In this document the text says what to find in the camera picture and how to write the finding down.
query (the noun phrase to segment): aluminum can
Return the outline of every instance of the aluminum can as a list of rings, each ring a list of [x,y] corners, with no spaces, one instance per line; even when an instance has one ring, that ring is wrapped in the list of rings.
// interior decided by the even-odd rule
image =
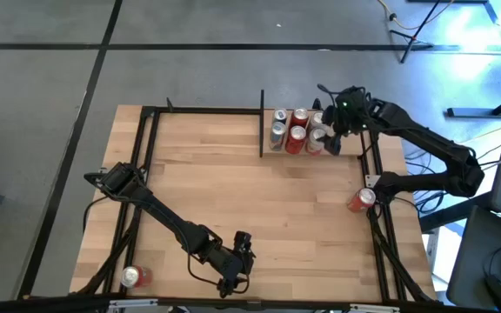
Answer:
[[[270,149],[274,151],[280,151],[284,146],[285,138],[285,124],[281,122],[274,122],[271,125],[270,131]]]
[[[305,108],[293,110],[293,114],[291,114],[290,129],[292,129],[293,126],[305,128],[307,122],[309,122],[309,112]]]
[[[152,271],[143,266],[127,266],[121,275],[121,284],[126,288],[148,286],[152,282]]]
[[[285,150],[291,154],[298,154],[304,146],[306,130],[301,126],[293,126],[287,136]]]
[[[326,132],[323,129],[313,129],[309,134],[309,139],[306,141],[306,151],[313,156],[319,155],[324,148],[324,142],[320,141],[320,139],[322,139],[324,136],[326,136]]]
[[[370,208],[376,202],[376,194],[368,188],[359,190],[347,203],[347,209],[351,212],[362,212]]]
[[[272,115],[271,122],[280,122],[285,125],[287,122],[287,110],[286,109],[275,109],[274,114]]]
[[[311,120],[309,121],[309,125],[306,128],[307,134],[310,134],[311,130],[314,130],[315,128],[325,130],[326,125],[322,124],[322,115],[323,114],[324,113],[322,111],[318,111],[312,115]]]

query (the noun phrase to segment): gray floor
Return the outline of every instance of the gray floor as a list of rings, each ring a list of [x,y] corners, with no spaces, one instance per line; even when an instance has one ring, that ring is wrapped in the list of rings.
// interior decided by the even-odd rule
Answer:
[[[387,1],[404,23],[431,4]],[[501,0],[492,0],[501,18]],[[112,0],[0,0],[0,42],[99,43]],[[387,34],[376,0],[124,1],[113,43],[403,43]],[[109,51],[66,185],[34,294],[64,295],[82,239],[82,212],[93,189],[82,174],[99,168],[119,104],[309,106],[316,89],[365,86],[411,116],[461,142],[501,122],[449,120],[450,106],[501,103],[499,28],[482,4],[454,4],[422,33],[470,53],[334,51]],[[0,51],[0,300],[23,268],[60,157],[82,102],[95,51]],[[414,147],[405,145],[407,151]],[[475,147],[484,152],[488,147]]]

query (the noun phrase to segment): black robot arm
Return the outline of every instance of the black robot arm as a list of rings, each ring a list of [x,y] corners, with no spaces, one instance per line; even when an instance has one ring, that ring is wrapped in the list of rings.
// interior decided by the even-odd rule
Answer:
[[[233,293],[241,282],[248,283],[238,275],[248,276],[254,263],[250,234],[238,231],[233,250],[225,248],[222,239],[212,230],[184,221],[153,196],[152,191],[142,183],[140,170],[131,164],[117,163],[107,174],[90,173],[84,178],[110,199],[133,203],[145,210],[175,234],[183,250],[200,263],[209,263],[222,276],[217,283],[221,297]]]
[[[326,140],[326,148],[337,146],[340,136],[358,134],[365,128],[389,136],[399,136],[442,160],[447,171],[437,174],[400,176],[384,172],[370,176],[369,187],[377,196],[392,199],[400,191],[445,190],[453,196],[474,196],[484,178],[474,150],[441,137],[414,122],[397,104],[371,99],[364,88],[350,87],[337,93],[335,106],[324,111],[323,122],[336,135]]]

